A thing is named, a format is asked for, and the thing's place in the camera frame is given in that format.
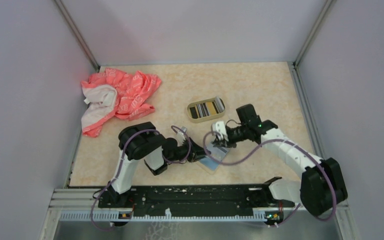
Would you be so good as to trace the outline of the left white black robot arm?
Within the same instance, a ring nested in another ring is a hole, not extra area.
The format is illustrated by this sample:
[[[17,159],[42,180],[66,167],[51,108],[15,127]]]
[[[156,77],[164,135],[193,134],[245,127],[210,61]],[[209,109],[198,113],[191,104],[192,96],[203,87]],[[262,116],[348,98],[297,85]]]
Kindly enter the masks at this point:
[[[114,177],[106,190],[118,207],[129,203],[133,176],[140,160],[154,175],[160,175],[171,164],[194,163],[206,156],[203,147],[187,136],[186,128],[172,126],[177,138],[164,137],[152,122],[123,129],[119,135],[119,160]]]

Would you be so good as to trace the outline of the cream card holder tray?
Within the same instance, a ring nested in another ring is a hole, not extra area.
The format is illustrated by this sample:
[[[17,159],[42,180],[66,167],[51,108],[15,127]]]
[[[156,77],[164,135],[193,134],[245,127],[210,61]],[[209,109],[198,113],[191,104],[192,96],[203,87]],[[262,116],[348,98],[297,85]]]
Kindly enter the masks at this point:
[[[202,123],[223,117],[226,104],[219,96],[215,96],[192,102],[186,107],[186,110],[192,123]]]

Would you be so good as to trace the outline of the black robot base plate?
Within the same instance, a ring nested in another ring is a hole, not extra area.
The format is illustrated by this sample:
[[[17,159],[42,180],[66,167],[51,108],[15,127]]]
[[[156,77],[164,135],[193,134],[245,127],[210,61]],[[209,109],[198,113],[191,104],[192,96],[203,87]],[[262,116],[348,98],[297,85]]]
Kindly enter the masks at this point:
[[[276,200],[266,184],[133,186],[115,197],[104,192],[99,208],[132,208],[135,217],[248,217],[254,208],[292,208],[289,200]]]

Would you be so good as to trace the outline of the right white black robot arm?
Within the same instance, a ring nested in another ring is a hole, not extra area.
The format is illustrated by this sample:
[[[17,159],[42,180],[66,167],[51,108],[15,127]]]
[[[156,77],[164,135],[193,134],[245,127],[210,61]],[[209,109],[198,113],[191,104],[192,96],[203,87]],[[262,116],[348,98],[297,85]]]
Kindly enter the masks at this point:
[[[267,206],[275,206],[286,200],[301,204],[316,218],[331,210],[333,216],[337,205],[348,198],[348,192],[339,163],[309,153],[287,137],[271,120],[262,121],[252,104],[236,109],[240,123],[229,127],[224,121],[211,126],[213,143],[218,147],[235,148],[237,143],[252,141],[257,148],[265,148],[282,160],[299,177],[291,181],[274,177],[265,182],[261,199]]]

